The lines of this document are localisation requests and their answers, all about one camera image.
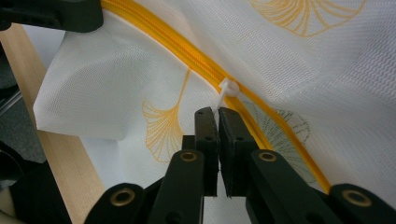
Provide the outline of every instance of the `yellow zipper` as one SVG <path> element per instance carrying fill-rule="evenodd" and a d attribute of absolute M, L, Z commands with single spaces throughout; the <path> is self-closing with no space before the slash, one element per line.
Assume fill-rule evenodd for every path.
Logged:
<path fill-rule="evenodd" d="M 197 74 L 208 81 L 218 92 L 220 92 L 219 84 L 224 78 L 227 77 L 230 80 L 236 81 L 235 78 L 230 76 L 218 64 L 190 43 L 188 39 L 179 34 L 146 8 L 140 6 L 138 3 L 131 0 L 102 0 L 101 3 L 102 8 L 124 18 L 132 25 L 161 43 L 165 48 L 169 49 L 191 70 L 194 70 Z M 325 192 L 329 192 L 329 181 L 315 164 L 302 143 L 298 140 L 288 123 L 256 94 L 241 83 L 237 83 L 240 91 L 276 122 L 279 128 L 292 142 L 293 146 L 297 149 L 297 152 L 303 158 L 304 162 L 322 186 L 323 190 Z M 259 147 L 272 149 L 271 144 L 260 130 L 260 127 L 257 125 L 254 118 L 251 117 L 245 109 L 242 102 L 236 97 L 226 97 L 225 102 L 230 108 L 239 112 Z"/>

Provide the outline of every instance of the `black mechanical part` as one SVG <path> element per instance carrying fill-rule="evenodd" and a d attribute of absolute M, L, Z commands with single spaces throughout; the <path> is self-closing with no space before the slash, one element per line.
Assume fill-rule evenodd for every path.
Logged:
<path fill-rule="evenodd" d="M 0 141 L 0 180 L 18 180 L 28 172 L 23 157 Z"/>
<path fill-rule="evenodd" d="M 256 185 L 250 184 L 246 198 L 247 213 L 252 224 L 275 223 L 267 204 L 260 196 Z"/>
<path fill-rule="evenodd" d="M 4 89 L 0 89 L 0 100 L 2 99 L 6 99 L 10 96 L 12 96 L 12 94 L 14 94 L 15 92 L 17 92 L 20 88 L 18 87 L 18 85 L 14 85 L 8 88 L 4 88 Z"/>
<path fill-rule="evenodd" d="M 249 156 L 259 147 L 241 116 L 225 107 L 219 109 L 219 138 L 219 160 L 227 196 L 246 196 Z"/>
<path fill-rule="evenodd" d="M 181 150 L 195 149 L 195 135 L 183 135 Z"/>
<path fill-rule="evenodd" d="M 142 206 L 145 201 L 145 191 L 134 184 L 118 184 L 108 189 L 91 212 L 86 224 L 110 223 L 145 223 Z"/>
<path fill-rule="evenodd" d="M 160 191 L 162 183 L 163 183 L 163 178 L 155 181 L 153 184 L 151 184 L 145 189 L 145 202 L 141 210 L 143 212 L 141 223 L 147 223 L 147 220 L 149 219 L 149 214 L 151 213 L 152 206 L 154 205 L 155 200 L 157 199 L 158 192 Z"/>
<path fill-rule="evenodd" d="M 12 22 L 88 33 L 103 25 L 100 0 L 1 0 L 0 30 Z"/>
<path fill-rule="evenodd" d="M 210 107 L 195 112 L 195 150 L 205 156 L 205 196 L 218 196 L 219 137 Z"/>
<path fill-rule="evenodd" d="M 396 211 L 367 189 L 351 184 L 335 185 L 329 206 L 345 223 L 396 223 Z"/>
<path fill-rule="evenodd" d="M 203 222 L 204 155 L 197 150 L 175 153 L 163 178 L 148 223 Z"/>
<path fill-rule="evenodd" d="M 256 204 L 262 200 L 275 223 L 342 223 L 279 153 L 256 150 L 249 166 L 255 191 L 248 193 L 247 199 Z"/>

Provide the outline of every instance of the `white mesh fabric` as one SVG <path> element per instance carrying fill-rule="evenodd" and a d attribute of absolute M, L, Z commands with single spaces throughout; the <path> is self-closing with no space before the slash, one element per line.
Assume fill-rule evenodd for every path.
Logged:
<path fill-rule="evenodd" d="M 137 2 L 269 105 L 307 120 L 305 146 L 332 184 L 362 186 L 396 206 L 394 1 L 332 1 L 361 11 L 311 37 L 277 26 L 249 1 Z M 340 22 L 311 3 L 308 34 L 322 25 L 314 5 L 328 23 Z"/>
<path fill-rule="evenodd" d="M 332 184 L 356 184 L 396 207 L 394 1 L 331 1 L 353 9 L 349 12 L 355 14 L 346 13 L 346 19 L 328 15 L 312 1 L 302 5 L 310 8 L 306 31 L 296 32 L 292 28 L 304 15 L 282 26 L 244 0 L 137 2 L 279 114 L 301 118 L 289 120 L 290 127 L 304 120 L 309 134 L 293 130 Z M 329 28 L 322 27 L 318 14 Z M 164 174 L 167 163 L 156 161 L 147 149 L 147 115 L 154 110 L 143 106 L 145 116 L 142 104 L 172 108 L 187 66 L 120 18 L 106 14 L 105 22 L 94 33 L 66 36 L 35 103 L 37 125 L 57 133 L 125 136 L 119 141 L 124 171 L 131 182 L 145 187 Z M 178 121 L 185 134 L 192 134 L 191 115 L 216 102 L 217 95 L 193 71 L 186 90 Z M 239 96 L 247 109 L 259 114 L 257 123 L 268 120 L 244 97 Z M 273 145 L 279 140 L 269 139 Z M 208 223 L 239 220 L 211 216 L 206 218 L 216 222 Z"/>

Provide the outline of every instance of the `ginkgo leaf pattern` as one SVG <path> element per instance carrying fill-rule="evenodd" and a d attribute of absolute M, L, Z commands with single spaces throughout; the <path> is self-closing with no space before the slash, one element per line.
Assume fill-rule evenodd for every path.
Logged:
<path fill-rule="evenodd" d="M 180 150 L 184 133 L 178 122 L 178 110 L 190 72 L 189 69 L 184 77 L 183 86 L 175 106 L 170 109 L 159 109 L 149 101 L 142 104 L 143 115 L 148 124 L 146 146 L 156 161 L 170 161 L 173 154 Z"/>
<path fill-rule="evenodd" d="M 341 25 L 356 15 L 367 0 L 249 0 L 268 21 L 309 37 Z"/>
<path fill-rule="evenodd" d="M 314 183 L 316 179 L 300 157 L 297 150 L 294 148 L 289 138 L 283 133 L 277 124 L 249 100 L 244 100 L 243 104 L 260 126 L 262 132 L 271 143 L 273 150 L 280 153 L 291 167 L 293 167 L 293 169 L 303 178 L 303 180 L 305 180 L 305 182 L 310 184 Z M 308 123 L 300 116 L 289 111 L 278 110 L 277 113 L 289 124 L 296 136 L 304 144 L 310 135 Z"/>

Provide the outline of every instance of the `wooden frame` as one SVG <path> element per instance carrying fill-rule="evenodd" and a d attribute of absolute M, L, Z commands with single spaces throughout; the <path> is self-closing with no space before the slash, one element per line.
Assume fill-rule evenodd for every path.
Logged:
<path fill-rule="evenodd" d="M 33 104 L 46 68 L 21 25 L 0 32 L 0 41 L 35 125 Z M 85 148 L 75 136 L 41 131 L 37 135 L 72 222 L 83 223 L 105 191 Z"/>

